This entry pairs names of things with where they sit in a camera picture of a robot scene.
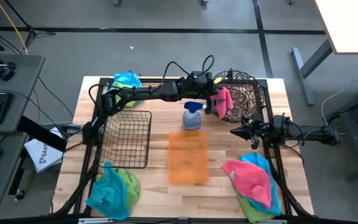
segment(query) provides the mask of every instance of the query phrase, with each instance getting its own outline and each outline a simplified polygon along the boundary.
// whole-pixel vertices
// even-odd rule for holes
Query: green cloth
[[[125,84],[122,84],[122,83],[119,83],[119,82],[114,82],[114,86],[119,87],[119,88],[124,88],[124,87],[132,88],[132,86],[130,86],[130,85],[125,85]],[[121,97],[116,95],[116,102],[118,103],[119,100],[121,100]],[[131,102],[127,103],[125,105],[125,107],[134,107],[135,104],[136,104],[136,101],[131,101]]]
[[[96,181],[99,181],[99,180],[101,180],[101,179],[103,179],[103,177],[104,177],[104,175],[103,174],[98,174],[98,175],[96,175]]]
[[[116,169],[116,171],[128,188],[127,206],[131,209],[139,200],[140,185],[133,174],[126,172],[122,168]]]
[[[239,194],[239,192],[237,192],[237,198],[239,199],[240,205],[242,207],[242,211],[248,218],[248,221],[254,223],[261,220],[270,220],[274,218],[273,214],[263,213],[256,210],[254,207],[251,206],[251,204],[247,199],[245,199],[243,196]]]

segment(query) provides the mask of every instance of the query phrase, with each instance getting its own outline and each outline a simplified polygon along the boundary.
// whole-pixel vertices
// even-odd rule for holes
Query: round wire basket
[[[223,120],[238,123],[244,114],[251,116],[260,111],[264,105],[264,92],[255,77],[233,69],[218,73],[215,78],[218,77],[223,79],[218,86],[227,88],[233,101],[233,109],[226,111]]]

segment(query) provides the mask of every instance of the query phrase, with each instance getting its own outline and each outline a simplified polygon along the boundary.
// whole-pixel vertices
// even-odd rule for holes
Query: yellow cable
[[[15,24],[13,24],[11,18],[10,18],[9,15],[6,13],[6,11],[5,11],[5,9],[3,8],[3,6],[1,5],[1,3],[0,3],[0,8],[1,8],[1,10],[4,12],[4,14],[5,14],[6,18],[9,20],[9,22],[11,22],[13,28],[15,28],[16,34],[19,36],[20,41],[22,42],[22,45],[23,45],[23,47],[24,47],[25,54],[28,55],[28,54],[29,54],[29,51],[27,50],[27,47],[25,46],[25,43],[24,43],[24,40],[23,40],[22,36],[20,35],[19,31],[17,30]]]

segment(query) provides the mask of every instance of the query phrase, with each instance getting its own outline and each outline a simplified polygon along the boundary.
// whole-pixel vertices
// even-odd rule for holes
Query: spray bottle
[[[199,110],[206,109],[202,103],[186,102],[187,109],[183,114],[183,128],[185,130],[197,130],[201,127],[201,113]]]

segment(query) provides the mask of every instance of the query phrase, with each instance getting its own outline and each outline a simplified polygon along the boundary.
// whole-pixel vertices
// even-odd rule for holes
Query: floor
[[[206,8],[197,0],[123,0],[119,8],[114,7],[111,0],[11,0],[11,3],[34,27],[256,30],[260,27],[255,20],[253,1],[210,0]],[[259,4],[264,29],[323,30],[313,0],[296,0],[292,6],[286,0],[255,2]],[[18,26],[22,25],[17,18],[12,18]],[[1,12],[0,26],[9,26]],[[14,32],[0,34],[17,47],[21,46]],[[127,70],[143,76],[161,76],[171,60],[188,70],[199,70],[204,58],[213,54],[216,58],[213,73],[234,68],[259,78],[270,75],[283,78],[293,120],[298,124],[319,125],[323,123],[319,112],[322,101],[358,77],[358,55],[330,55],[309,77],[316,105],[306,106],[290,51],[292,47],[299,47],[303,58],[308,59],[325,39],[324,35],[266,34],[266,58],[262,55],[258,33],[59,32],[53,37],[36,38],[29,52],[47,58],[41,77],[71,111],[75,110],[83,76],[113,75]],[[270,61],[272,74],[266,73],[266,59]],[[171,76],[180,74],[176,68],[169,71]],[[41,84],[37,84],[36,90],[42,109],[54,121],[71,121],[70,114]],[[326,111],[343,105],[356,97],[357,92],[358,83],[331,100]],[[37,112],[29,105],[25,115],[36,119]],[[41,116],[40,122],[50,121]],[[357,170],[349,141],[343,138],[337,147],[308,142],[301,153],[315,214],[358,221],[358,181],[349,182],[344,178]],[[25,199],[15,202],[13,196],[7,196],[0,208],[0,218],[47,213],[57,175],[56,172],[26,173],[22,181],[22,188],[27,192]]]

